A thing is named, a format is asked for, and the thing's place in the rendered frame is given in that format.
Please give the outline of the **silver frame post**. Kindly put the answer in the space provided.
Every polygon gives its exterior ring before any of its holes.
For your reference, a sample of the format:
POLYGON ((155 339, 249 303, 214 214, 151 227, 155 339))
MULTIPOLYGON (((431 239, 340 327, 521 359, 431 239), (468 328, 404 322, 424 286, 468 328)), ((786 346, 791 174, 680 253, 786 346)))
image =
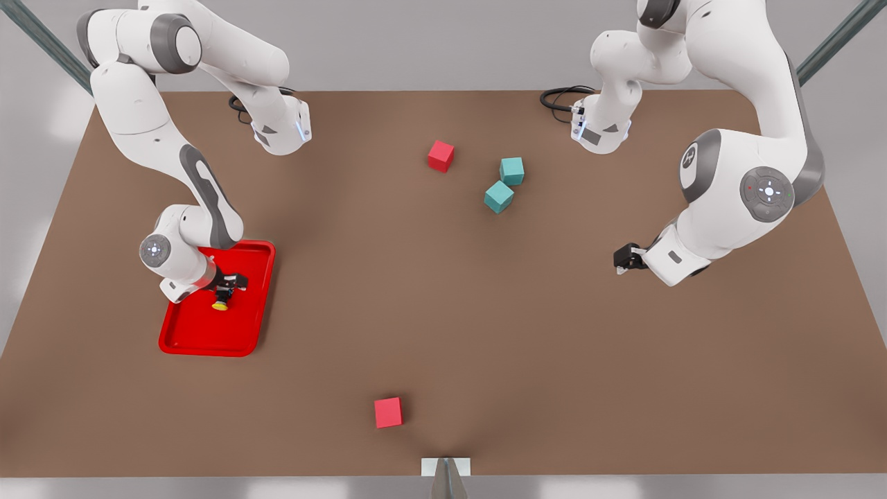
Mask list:
POLYGON ((855 9, 796 67, 799 85, 807 83, 823 67, 858 35, 865 26, 887 8, 887 0, 861 0, 855 9))
POLYGON ((468 492, 457 467, 457 459, 440 457, 435 460, 430 499, 468 499, 468 492))
POLYGON ((91 69, 76 59, 69 48, 25 6, 22 0, 0 0, 0 10, 27 34, 58 66, 62 67, 89 95, 91 69))

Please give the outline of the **red cube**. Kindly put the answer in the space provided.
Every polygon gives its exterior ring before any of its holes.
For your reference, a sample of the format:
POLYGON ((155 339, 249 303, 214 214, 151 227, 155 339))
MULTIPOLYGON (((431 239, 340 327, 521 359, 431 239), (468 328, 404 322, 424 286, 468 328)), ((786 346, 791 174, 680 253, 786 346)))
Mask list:
POLYGON ((375 426, 379 429, 401 426, 403 410, 400 397, 374 401, 375 426))
POLYGON ((440 173, 447 173, 453 162, 455 148, 452 145, 435 140, 428 153, 428 166, 440 173))

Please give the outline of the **red plastic tray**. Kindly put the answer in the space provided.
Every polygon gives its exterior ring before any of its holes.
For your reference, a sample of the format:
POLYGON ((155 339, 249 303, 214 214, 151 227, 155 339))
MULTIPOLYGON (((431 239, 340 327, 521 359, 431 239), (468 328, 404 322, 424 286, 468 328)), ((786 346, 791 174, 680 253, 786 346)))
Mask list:
POLYGON ((219 268, 247 277, 248 287, 235 291, 227 310, 212 309, 215 294, 198 290, 179 304, 169 304, 159 333, 164 353, 242 357, 258 342, 276 255, 269 241, 242 240, 228 250, 201 247, 219 268))

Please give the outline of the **pale post foot plate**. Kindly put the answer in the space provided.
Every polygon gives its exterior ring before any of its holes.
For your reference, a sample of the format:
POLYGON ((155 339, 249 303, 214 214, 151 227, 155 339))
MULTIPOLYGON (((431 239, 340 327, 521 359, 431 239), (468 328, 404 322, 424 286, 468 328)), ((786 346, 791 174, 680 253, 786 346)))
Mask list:
MULTIPOLYGON (((439 458, 437 457, 424 457, 421 459, 421 476, 422 477, 432 477, 437 471, 439 458)), ((468 457, 456 457, 452 458, 454 467, 457 469, 457 473, 460 477, 471 476, 471 461, 468 457)))

